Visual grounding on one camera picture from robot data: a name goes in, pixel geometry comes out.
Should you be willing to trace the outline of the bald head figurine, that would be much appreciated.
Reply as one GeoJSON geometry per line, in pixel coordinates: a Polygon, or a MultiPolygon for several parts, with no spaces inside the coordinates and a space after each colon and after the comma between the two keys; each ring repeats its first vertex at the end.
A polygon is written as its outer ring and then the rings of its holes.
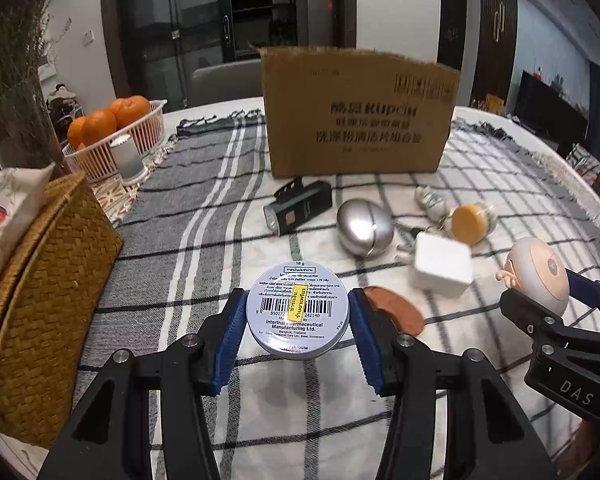
{"type": "Polygon", "coordinates": [[[562,259],[542,240],[517,240],[495,277],[506,288],[517,289],[550,312],[558,316],[565,313],[570,292],[567,272],[562,259]]]}

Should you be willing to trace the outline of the round silver tin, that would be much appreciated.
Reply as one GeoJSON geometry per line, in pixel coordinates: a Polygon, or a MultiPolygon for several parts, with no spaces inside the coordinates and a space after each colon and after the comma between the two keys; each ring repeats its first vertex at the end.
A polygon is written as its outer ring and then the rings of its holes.
{"type": "Polygon", "coordinates": [[[349,313],[342,281],[311,261],[268,269],[251,286],[246,303],[254,340],[286,360],[314,359],[329,351],[346,332],[349,313]]]}

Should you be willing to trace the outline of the white charger block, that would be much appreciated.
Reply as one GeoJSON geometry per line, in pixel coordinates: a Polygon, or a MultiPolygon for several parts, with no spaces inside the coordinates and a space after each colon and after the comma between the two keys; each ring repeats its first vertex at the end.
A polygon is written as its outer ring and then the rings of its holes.
{"type": "Polygon", "coordinates": [[[396,246],[396,260],[408,266],[412,287],[448,298],[462,296],[474,281],[470,248],[425,231],[396,246]]]}

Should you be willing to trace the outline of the silver egg-shaped container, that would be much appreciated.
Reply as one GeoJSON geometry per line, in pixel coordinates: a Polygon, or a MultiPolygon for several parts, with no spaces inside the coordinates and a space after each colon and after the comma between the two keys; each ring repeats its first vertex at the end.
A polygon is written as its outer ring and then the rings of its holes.
{"type": "Polygon", "coordinates": [[[394,237],[391,214],[370,200],[352,198],[337,211],[336,228],[341,246],[351,255],[375,258],[385,252],[394,237]]]}

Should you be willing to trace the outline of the small jar with tan lid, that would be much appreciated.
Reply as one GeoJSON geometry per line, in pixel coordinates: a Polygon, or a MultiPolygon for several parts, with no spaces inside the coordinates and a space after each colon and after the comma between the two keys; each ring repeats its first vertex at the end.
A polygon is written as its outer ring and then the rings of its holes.
{"type": "Polygon", "coordinates": [[[451,212],[449,231],[454,240],[474,246],[486,238],[497,223],[498,215],[491,204],[465,204],[451,212]]]}

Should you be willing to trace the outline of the small astronaut figurine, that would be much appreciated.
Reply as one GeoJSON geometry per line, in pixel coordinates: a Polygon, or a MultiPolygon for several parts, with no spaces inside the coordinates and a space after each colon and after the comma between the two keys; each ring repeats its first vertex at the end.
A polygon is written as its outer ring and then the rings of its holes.
{"type": "Polygon", "coordinates": [[[419,185],[415,188],[414,197],[417,205],[431,222],[439,223],[448,218],[450,208],[445,197],[430,186],[419,185]]]}

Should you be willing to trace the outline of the black flashlight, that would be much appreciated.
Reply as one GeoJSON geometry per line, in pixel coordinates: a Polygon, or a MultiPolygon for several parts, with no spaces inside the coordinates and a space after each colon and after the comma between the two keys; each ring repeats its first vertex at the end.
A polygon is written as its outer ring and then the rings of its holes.
{"type": "Polygon", "coordinates": [[[264,218],[271,232],[283,236],[332,208],[332,186],[323,180],[304,185],[302,177],[295,177],[274,198],[263,207],[264,218]]]}

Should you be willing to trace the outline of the woven wicker tissue box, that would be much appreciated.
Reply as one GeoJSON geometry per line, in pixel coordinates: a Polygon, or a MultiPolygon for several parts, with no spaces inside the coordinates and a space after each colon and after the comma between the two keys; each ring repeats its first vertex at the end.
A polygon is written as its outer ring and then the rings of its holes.
{"type": "Polygon", "coordinates": [[[50,448],[68,420],[94,310],[122,237],[84,174],[46,185],[0,277],[0,432],[50,448]]]}

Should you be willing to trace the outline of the patterned floral mat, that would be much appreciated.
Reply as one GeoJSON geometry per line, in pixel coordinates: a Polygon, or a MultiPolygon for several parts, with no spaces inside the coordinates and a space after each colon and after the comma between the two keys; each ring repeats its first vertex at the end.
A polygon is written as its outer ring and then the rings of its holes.
{"type": "Polygon", "coordinates": [[[117,226],[131,210],[138,191],[173,151],[176,140],[178,140],[176,134],[171,134],[152,154],[147,155],[143,159],[147,174],[132,184],[124,184],[120,174],[115,174],[102,182],[91,184],[96,200],[114,226],[117,226]]]}

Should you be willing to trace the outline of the black television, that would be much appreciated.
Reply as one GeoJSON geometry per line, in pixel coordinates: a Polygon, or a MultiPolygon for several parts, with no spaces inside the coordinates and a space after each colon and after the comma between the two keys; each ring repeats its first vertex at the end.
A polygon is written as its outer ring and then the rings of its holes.
{"type": "Polygon", "coordinates": [[[514,115],[537,136],[558,144],[585,140],[588,120],[545,82],[522,72],[514,115]]]}

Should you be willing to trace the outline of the small white cylinder speaker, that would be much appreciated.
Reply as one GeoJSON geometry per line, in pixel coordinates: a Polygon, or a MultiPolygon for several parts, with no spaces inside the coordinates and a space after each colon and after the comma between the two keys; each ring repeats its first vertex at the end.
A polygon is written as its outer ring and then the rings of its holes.
{"type": "Polygon", "coordinates": [[[117,136],[109,148],[125,188],[139,184],[148,176],[148,169],[129,133],[117,136]]]}

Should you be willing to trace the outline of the orange fruit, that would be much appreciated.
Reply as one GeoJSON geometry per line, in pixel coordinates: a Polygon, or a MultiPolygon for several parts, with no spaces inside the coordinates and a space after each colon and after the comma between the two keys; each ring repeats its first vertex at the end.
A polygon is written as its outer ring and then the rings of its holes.
{"type": "Polygon", "coordinates": [[[82,143],[90,146],[117,131],[117,118],[108,108],[95,110],[85,118],[82,126],[82,143]]]}
{"type": "Polygon", "coordinates": [[[108,106],[108,110],[114,114],[117,128],[122,129],[149,114],[151,105],[148,99],[143,96],[130,96],[129,98],[112,101],[108,106]]]}
{"type": "Polygon", "coordinates": [[[72,123],[69,125],[67,131],[67,140],[76,151],[79,151],[84,147],[83,128],[86,125],[86,122],[87,117],[81,116],[73,119],[72,123]]]}

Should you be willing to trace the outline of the patterned fabric tissue cover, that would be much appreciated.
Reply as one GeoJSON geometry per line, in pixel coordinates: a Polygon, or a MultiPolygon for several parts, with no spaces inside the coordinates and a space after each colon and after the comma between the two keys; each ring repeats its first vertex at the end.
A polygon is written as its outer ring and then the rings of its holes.
{"type": "Polygon", "coordinates": [[[0,171],[0,275],[18,240],[38,216],[43,192],[55,169],[7,168],[0,171]]]}

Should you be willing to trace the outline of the grey dining chair left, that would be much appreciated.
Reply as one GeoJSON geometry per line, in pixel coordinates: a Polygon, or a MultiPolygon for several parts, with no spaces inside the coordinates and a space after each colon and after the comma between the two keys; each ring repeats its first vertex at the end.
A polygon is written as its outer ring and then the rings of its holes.
{"type": "Polygon", "coordinates": [[[262,63],[254,58],[195,70],[188,104],[201,106],[258,96],[263,96],[262,63]]]}

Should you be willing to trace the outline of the dried flower vase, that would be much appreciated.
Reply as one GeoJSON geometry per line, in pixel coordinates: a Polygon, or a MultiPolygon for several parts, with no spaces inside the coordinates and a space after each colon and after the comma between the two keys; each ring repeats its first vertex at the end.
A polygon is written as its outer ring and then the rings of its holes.
{"type": "Polygon", "coordinates": [[[38,66],[50,50],[52,0],[0,0],[0,167],[70,172],[48,114],[38,66]]]}

